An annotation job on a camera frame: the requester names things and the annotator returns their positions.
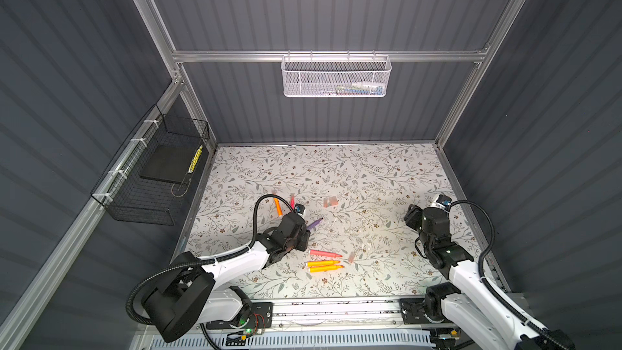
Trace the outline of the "red-pink highlighter pen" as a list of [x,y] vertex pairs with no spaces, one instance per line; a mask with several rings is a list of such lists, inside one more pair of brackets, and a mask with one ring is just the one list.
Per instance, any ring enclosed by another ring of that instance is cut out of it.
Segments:
[[309,250],[309,253],[314,256],[332,258],[332,259],[333,258],[340,259],[343,257],[341,254],[336,254],[336,253],[327,252],[327,251]]

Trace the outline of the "purple highlighter pen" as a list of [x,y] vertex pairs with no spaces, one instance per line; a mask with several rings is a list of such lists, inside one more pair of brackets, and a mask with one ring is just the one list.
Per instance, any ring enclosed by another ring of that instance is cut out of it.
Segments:
[[312,230],[313,228],[315,228],[316,226],[318,226],[321,222],[323,221],[323,218],[319,218],[316,221],[312,222],[311,224],[309,224],[307,226],[307,230]]

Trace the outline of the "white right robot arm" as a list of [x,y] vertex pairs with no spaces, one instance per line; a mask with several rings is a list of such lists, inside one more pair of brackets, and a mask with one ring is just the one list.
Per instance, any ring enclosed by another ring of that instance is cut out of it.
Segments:
[[403,319],[421,316],[433,324],[452,322],[482,349],[573,349],[568,335],[549,330],[485,275],[493,239],[478,257],[453,241],[450,211],[460,204],[441,194],[429,207],[408,208],[404,222],[417,234],[417,254],[445,280],[428,287],[422,301],[402,301]]

